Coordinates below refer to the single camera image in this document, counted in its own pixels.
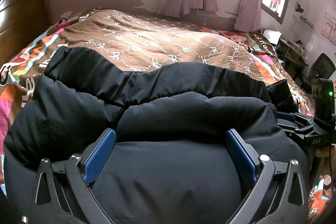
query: black puffer jacket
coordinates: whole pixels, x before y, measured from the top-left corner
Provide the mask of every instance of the black puffer jacket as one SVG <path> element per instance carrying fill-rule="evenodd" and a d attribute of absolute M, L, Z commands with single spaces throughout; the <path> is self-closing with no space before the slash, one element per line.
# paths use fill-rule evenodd
<path fill-rule="evenodd" d="M 105 128 L 117 145 L 92 190 L 116 223 L 225 223 L 242 198 L 222 143 L 230 128 L 308 174 L 263 82 L 201 63 L 132 74 L 93 50 L 61 47 L 5 139 L 7 195 L 18 212 L 29 215 L 42 158 L 81 153 Z"/>

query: metal screw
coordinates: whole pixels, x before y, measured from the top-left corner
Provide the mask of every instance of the metal screw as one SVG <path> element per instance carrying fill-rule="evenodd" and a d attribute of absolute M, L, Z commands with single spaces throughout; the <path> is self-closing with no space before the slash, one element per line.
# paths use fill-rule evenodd
<path fill-rule="evenodd" d="M 78 154 L 78 153 L 76 153 L 76 154 L 73 154 L 73 155 L 71 156 L 71 159 L 73 159 L 73 160 L 79 160 L 80 157 L 81 157 L 81 155 Z"/>
<path fill-rule="evenodd" d="M 295 166 L 299 165 L 299 162 L 297 160 L 291 160 L 291 163 L 292 165 L 295 165 Z"/>
<path fill-rule="evenodd" d="M 22 216 L 21 220 L 23 223 L 29 224 L 28 218 L 26 216 Z"/>
<path fill-rule="evenodd" d="M 265 154 L 262 154 L 262 155 L 260 155 L 260 159 L 261 159 L 262 161 L 269 161 L 269 156 L 267 156 L 267 155 L 265 155 Z"/>

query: black metal clamp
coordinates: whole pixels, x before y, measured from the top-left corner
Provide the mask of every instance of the black metal clamp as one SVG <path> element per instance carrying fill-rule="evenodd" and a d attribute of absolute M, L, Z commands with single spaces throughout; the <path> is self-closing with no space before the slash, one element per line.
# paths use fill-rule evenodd
<path fill-rule="evenodd" d="M 307 197 L 299 163 L 276 162 L 267 155 L 258 155 L 234 129 L 225 133 L 224 141 L 243 183 L 249 187 L 227 224 L 306 224 Z M 95 158 L 107 159 L 114 145 L 115 133 L 107 129 L 81 155 L 54 163 L 42 159 L 35 178 L 29 223 L 114 224 L 90 188 L 103 167 L 102 161 L 97 164 Z M 291 202 L 293 191 L 296 201 Z"/>
<path fill-rule="evenodd" d="M 288 125 L 278 122 L 278 125 L 285 131 L 288 138 L 296 142 L 301 148 L 314 148 L 327 145 L 330 141 L 330 134 L 314 122 L 314 118 L 301 113 L 278 112 L 278 118 L 295 123 Z"/>

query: bed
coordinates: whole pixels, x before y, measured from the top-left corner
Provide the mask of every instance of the bed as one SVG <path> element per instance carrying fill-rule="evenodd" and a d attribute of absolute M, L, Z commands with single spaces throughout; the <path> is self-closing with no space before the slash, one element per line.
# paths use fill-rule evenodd
<path fill-rule="evenodd" d="M 147 72 L 175 62 L 202 62 L 243 72 L 266 85 L 287 79 L 299 111 L 313 115 L 304 92 L 283 70 L 273 46 L 257 33 L 215 31 L 188 22 L 92 9 L 48 28 L 1 67 L 0 184 L 3 141 L 59 47 L 88 47 L 124 71 Z"/>

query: colorful bed sheet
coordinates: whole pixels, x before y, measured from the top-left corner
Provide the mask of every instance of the colorful bed sheet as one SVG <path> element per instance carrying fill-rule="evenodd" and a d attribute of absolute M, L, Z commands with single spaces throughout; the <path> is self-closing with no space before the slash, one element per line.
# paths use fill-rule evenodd
<path fill-rule="evenodd" d="M 273 46 L 260 34 L 214 31 L 188 22 L 93 9 L 50 27 L 1 67 L 2 159 L 9 127 L 32 98 L 40 75 L 62 46 L 94 49 L 127 71 L 151 71 L 175 62 L 202 62 L 240 71 L 266 85 L 287 79 L 300 112 L 314 113 L 304 92 L 283 70 Z"/>
<path fill-rule="evenodd" d="M 321 176 L 318 185 L 315 185 L 309 194 L 309 221 L 310 223 L 321 215 L 323 209 L 328 204 L 332 192 L 331 177 L 329 175 Z"/>

